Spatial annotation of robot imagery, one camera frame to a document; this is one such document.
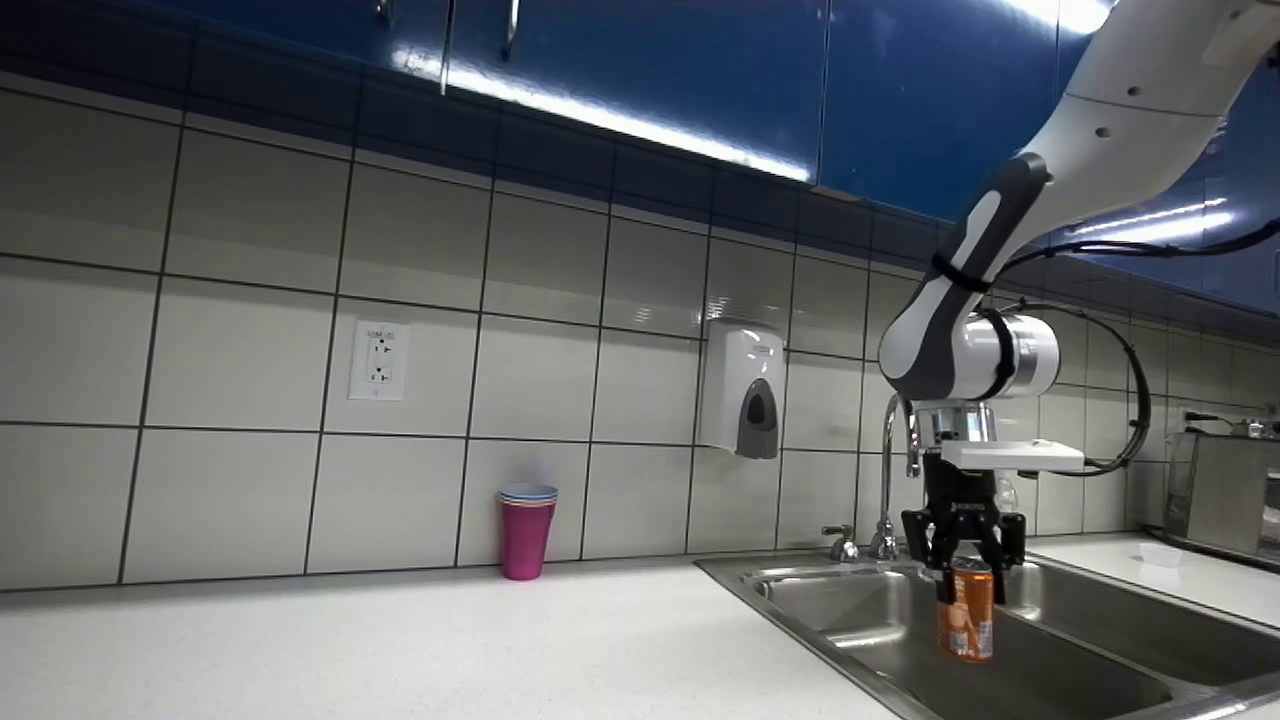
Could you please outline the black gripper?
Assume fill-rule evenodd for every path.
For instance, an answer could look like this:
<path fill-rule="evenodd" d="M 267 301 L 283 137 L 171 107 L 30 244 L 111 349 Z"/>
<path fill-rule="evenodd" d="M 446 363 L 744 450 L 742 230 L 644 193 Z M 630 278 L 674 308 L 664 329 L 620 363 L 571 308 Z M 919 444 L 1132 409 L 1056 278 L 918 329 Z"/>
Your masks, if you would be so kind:
<path fill-rule="evenodd" d="M 996 605 L 1009 601 L 1009 576 L 1023 564 L 1023 517 L 996 506 L 996 477 L 963 472 L 942 456 L 924 460 L 924 502 L 906 513 L 906 545 L 918 576 L 943 601 L 943 573 L 963 541 L 993 564 Z"/>

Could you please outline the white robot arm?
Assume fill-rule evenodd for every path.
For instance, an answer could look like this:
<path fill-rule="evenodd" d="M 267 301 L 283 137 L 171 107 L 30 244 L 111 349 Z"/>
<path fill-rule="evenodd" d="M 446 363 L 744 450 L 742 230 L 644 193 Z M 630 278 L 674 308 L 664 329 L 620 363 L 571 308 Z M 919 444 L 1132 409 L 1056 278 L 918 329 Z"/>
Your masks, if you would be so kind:
<path fill-rule="evenodd" d="M 1023 521 L 996 506 L 999 472 L 1096 477 L 1148 437 L 1138 418 L 1116 462 L 1099 462 L 1072 444 L 978 431 L 993 397 L 1046 391 L 1060 373 L 1056 330 L 1033 313 L 993 313 L 984 297 L 1033 239 L 1170 193 L 1277 41 L 1277 0 L 1119 0 L 1053 115 L 999 162 L 889 322 L 882 373 L 914 409 L 924 456 L 924 502 L 906 535 L 942 605 L 958 601 L 959 545 L 978 545 L 993 596 L 1023 561 Z"/>

